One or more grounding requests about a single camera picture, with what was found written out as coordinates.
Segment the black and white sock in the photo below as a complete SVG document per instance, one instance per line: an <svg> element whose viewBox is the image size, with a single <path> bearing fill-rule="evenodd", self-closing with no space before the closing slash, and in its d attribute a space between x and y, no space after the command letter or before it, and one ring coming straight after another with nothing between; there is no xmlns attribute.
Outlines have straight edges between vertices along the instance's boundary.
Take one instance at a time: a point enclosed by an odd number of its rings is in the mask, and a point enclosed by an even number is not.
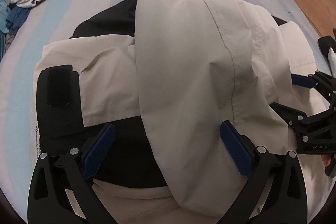
<svg viewBox="0 0 336 224"><path fill-rule="evenodd" d="M335 40L331 36L321 37L318 46L329 64L332 76L335 77Z"/></svg>

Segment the teal clothes pile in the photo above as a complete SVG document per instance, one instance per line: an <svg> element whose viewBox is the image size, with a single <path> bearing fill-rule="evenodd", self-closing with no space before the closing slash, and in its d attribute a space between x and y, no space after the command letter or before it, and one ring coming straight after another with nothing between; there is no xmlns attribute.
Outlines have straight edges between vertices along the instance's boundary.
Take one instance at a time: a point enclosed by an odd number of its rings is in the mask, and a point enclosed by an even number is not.
<svg viewBox="0 0 336 224"><path fill-rule="evenodd" d="M16 5L11 9L5 0L1 0L1 59L13 43L19 29L27 20L30 10Z"/></svg>

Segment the striped pastel bed sheet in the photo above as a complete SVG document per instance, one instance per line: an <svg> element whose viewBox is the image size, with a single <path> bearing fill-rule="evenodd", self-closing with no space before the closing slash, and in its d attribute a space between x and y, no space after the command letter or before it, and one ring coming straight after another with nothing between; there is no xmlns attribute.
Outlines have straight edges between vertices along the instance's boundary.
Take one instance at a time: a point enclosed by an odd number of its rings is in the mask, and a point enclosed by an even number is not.
<svg viewBox="0 0 336 224"><path fill-rule="evenodd" d="M1 190L14 211L27 218L27 200L38 152L33 117L33 74L49 43L109 32L96 15L123 0L46 0L30 11L1 60ZM319 50L318 33L294 0L246 0L274 16L296 22L314 52L317 67L329 70Z"/></svg>

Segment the beige jacket with black lining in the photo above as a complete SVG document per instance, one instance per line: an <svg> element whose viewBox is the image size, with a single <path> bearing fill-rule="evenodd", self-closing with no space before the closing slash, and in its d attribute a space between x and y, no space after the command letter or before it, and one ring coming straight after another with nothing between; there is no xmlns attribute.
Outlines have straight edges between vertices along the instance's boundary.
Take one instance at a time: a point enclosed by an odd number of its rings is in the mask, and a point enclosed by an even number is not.
<svg viewBox="0 0 336 224"><path fill-rule="evenodd" d="M245 178L220 139L230 121L254 144L283 155L294 132L273 102L317 114L321 95L294 86L290 75L316 70L295 22L277 23L243 0L125 0L96 15L109 32L50 43L44 69L72 65L78 111L35 88L39 145L58 156L113 122L116 139L93 189L120 223L214 223Z"/></svg>

